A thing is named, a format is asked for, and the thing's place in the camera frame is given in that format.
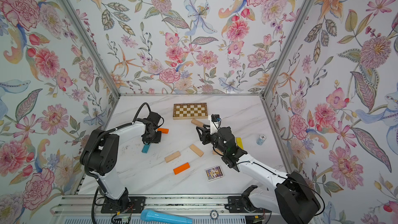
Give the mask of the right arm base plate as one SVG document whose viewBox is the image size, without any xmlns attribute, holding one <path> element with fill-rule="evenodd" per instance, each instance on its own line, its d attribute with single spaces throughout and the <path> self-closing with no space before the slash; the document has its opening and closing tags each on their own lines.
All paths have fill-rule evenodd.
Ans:
<svg viewBox="0 0 398 224">
<path fill-rule="evenodd" d="M 252 203 L 242 196 L 228 196 L 227 204 L 224 208 L 229 213 L 240 213 L 240 214 L 264 214 L 270 213 L 269 210 L 263 208 L 256 208 Z"/>
</svg>

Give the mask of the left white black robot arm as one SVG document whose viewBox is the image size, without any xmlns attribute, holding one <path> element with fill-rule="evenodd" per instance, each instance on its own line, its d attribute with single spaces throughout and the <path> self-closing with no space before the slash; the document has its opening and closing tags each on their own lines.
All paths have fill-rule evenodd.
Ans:
<svg viewBox="0 0 398 224">
<path fill-rule="evenodd" d="M 135 139 L 145 145 L 160 143 L 162 132 L 158 128 L 162 120 L 158 113 L 150 112 L 144 119 L 137 118 L 108 131 L 96 129 L 91 132 L 81 153 L 80 163 L 84 166 L 85 174 L 97 181 L 107 200 L 118 206 L 129 202 L 128 190 L 115 169 L 119 145 Z"/>
</svg>

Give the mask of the teal wooden block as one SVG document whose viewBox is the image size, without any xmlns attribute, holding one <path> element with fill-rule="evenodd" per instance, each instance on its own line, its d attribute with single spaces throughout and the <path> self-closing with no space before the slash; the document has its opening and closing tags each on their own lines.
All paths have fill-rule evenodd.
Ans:
<svg viewBox="0 0 398 224">
<path fill-rule="evenodd" d="M 142 153 L 148 153 L 149 148 L 150 148 L 150 144 L 145 144 L 142 149 Z"/>
</svg>

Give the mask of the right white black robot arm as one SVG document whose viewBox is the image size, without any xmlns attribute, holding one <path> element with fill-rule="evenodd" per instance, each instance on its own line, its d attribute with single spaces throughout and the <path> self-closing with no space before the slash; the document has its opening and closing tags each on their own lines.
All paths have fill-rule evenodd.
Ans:
<svg viewBox="0 0 398 224">
<path fill-rule="evenodd" d="M 325 210 L 321 195 L 298 172 L 286 173 L 255 159 L 235 142 L 229 127 L 197 127 L 203 145 L 212 144 L 222 152 L 221 159 L 230 169 L 246 174 L 262 187 L 251 186 L 242 193 L 249 207 L 278 213 L 288 224 L 307 224 Z"/>
</svg>

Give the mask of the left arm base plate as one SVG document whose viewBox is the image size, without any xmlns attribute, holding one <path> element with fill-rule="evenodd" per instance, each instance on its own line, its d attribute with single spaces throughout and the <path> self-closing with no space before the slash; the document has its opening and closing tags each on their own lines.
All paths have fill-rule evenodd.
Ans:
<svg viewBox="0 0 398 224">
<path fill-rule="evenodd" d="M 122 197 L 119 200 L 113 200 L 105 197 L 101 208 L 102 214 L 115 214 L 127 210 L 127 213 L 140 214 L 145 207 L 146 197 Z"/>
</svg>

